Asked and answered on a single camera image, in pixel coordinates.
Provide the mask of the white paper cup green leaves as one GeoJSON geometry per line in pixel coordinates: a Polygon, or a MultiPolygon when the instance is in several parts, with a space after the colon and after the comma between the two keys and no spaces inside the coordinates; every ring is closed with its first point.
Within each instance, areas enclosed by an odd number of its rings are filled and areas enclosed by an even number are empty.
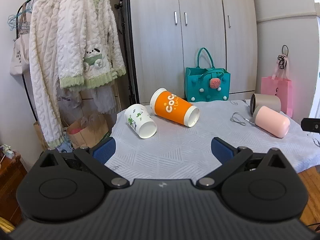
{"type": "Polygon", "coordinates": [[[148,139],[157,132],[157,125],[141,104],[131,105],[124,113],[126,123],[141,139],[148,139]]]}

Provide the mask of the orange coco paper cup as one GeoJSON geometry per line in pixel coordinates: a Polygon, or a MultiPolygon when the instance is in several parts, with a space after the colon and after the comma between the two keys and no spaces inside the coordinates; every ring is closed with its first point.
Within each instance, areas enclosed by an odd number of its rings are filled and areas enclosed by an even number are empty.
{"type": "Polygon", "coordinates": [[[193,127],[200,117],[198,107],[165,88],[159,88],[154,92],[150,100],[150,108],[154,115],[187,127],[193,127]]]}

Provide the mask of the brown paper shopping bag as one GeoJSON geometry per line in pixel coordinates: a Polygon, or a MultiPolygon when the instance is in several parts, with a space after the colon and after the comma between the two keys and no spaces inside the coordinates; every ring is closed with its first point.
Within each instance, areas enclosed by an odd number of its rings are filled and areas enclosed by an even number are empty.
{"type": "Polygon", "coordinates": [[[103,114],[93,113],[77,119],[67,127],[66,132],[74,148],[93,148],[108,135],[109,128],[103,114]]]}

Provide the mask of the pink tumbler with grey lid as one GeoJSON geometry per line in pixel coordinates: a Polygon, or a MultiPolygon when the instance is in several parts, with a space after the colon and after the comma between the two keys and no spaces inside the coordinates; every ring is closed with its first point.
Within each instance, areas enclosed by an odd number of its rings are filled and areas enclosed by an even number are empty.
{"type": "Polygon", "coordinates": [[[285,137],[290,129],[290,120],[287,116],[266,106],[259,106],[255,109],[253,122],[256,126],[278,138],[285,137]]]}

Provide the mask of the beige metal tumbler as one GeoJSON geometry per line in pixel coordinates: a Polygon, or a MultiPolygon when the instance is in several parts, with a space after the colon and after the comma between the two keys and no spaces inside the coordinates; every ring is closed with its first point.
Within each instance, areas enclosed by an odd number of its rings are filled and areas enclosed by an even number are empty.
{"type": "Polygon", "coordinates": [[[253,116],[254,111],[259,106],[266,106],[278,113],[281,111],[281,101],[276,95],[256,94],[251,96],[250,100],[250,114],[253,116]]]}

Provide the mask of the pink paper gift bag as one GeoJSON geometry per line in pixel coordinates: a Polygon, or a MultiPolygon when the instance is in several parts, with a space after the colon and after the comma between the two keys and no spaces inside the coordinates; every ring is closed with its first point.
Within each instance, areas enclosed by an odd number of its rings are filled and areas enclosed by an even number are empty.
{"type": "Polygon", "coordinates": [[[281,101],[281,111],[290,118],[293,116],[293,85],[289,79],[289,59],[278,56],[276,67],[271,76],[261,78],[260,93],[276,95],[281,101]]]}

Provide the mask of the white patterned tablecloth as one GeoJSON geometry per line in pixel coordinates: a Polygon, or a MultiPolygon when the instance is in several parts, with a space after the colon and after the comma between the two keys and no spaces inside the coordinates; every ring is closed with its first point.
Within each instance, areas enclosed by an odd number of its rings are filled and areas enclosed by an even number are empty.
{"type": "Polygon", "coordinates": [[[304,132],[295,121],[290,122],[287,135],[279,139],[259,127],[231,121],[234,113],[240,118],[250,117],[248,101],[199,102],[197,107],[200,118],[191,128],[153,116],[157,132],[148,139],[141,139],[120,112],[111,133],[116,151],[106,166],[129,181],[138,178],[196,181],[220,166],[211,152],[214,137],[257,153],[276,147],[296,172],[319,164],[319,137],[304,132]]]}

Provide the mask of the teal felt tote bag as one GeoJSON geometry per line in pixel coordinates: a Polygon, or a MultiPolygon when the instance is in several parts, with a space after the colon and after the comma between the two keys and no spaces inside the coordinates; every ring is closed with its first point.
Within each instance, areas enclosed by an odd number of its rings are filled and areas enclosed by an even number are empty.
{"type": "Polygon", "coordinates": [[[197,66],[187,67],[184,76],[184,92],[188,102],[227,101],[229,98],[231,74],[224,68],[215,68],[213,58],[207,48],[200,48],[197,66]],[[210,59],[210,68],[200,67],[201,52],[210,59]]]}

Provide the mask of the dark wooden side cabinet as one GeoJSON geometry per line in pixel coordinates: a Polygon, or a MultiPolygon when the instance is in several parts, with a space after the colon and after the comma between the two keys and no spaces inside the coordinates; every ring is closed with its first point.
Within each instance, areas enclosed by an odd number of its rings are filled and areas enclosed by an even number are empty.
{"type": "Polygon", "coordinates": [[[1,162],[0,201],[1,217],[12,225],[19,225],[22,220],[22,212],[16,199],[16,191],[21,181],[27,174],[21,162],[21,155],[15,152],[10,159],[5,157],[1,162]]]}

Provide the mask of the white fleece jacket green trim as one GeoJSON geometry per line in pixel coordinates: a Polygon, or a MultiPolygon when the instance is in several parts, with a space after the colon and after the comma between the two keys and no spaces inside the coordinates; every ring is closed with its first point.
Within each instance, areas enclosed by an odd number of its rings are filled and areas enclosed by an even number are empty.
{"type": "Polygon", "coordinates": [[[126,74],[110,0],[61,0],[57,67],[62,89],[93,89],[126,74]]]}

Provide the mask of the white canvas tote bag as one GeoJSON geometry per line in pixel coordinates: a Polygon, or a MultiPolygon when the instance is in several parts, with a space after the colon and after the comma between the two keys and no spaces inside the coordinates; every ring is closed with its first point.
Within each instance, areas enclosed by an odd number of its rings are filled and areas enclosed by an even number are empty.
{"type": "Polygon", "coordinates": [[[14,42],[9,69],[12,76],[22,75],[29,71],[29,30],[18,34],[14,42]]]}

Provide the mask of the grey wooden wardrobe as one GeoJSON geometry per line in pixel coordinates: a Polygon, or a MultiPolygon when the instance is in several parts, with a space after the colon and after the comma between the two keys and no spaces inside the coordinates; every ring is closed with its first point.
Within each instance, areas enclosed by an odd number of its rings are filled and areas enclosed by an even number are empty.
{"type": "Polygon", "coordinates": [[[127,6],[139,103],[161,87],[184,96],[185,70],[211,64],[230,73],[230,99],[254,93],[254,0],[127,0],[127,6]]]}

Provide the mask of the blue clothes hangers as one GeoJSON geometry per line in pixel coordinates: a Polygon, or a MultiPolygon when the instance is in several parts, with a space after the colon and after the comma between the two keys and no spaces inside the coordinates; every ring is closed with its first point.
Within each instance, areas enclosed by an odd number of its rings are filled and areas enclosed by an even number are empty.
{"type": "Polygon", "coordinates": [[[33,0],[23,3],[21,9],[16,15],[10,15],[7,24],[10,30],[16,30],[18,34],[26,32],[30,29],[30,19],[33,10],[33,0]]]}

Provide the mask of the black clothes rack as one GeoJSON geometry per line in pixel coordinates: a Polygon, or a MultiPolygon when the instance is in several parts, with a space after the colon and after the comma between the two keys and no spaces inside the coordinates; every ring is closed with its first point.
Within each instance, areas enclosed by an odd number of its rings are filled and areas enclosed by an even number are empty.
{"type": "Polygon", "coordinates": [[[32,13],[34,0],[26,0],[18,9],[17,14],[11,15],[8,18],[8,25],[11,30],[16,30],[16,39],[14,40],[14,49],[10,63],[10,75],[21,76],[24,90],[34,116],[37,121],[37,116],[30,99],[28,87],[25,81],[25,73],[29,71],[29,29],[30,22],[27,20],[27,13],[32,13]]]}

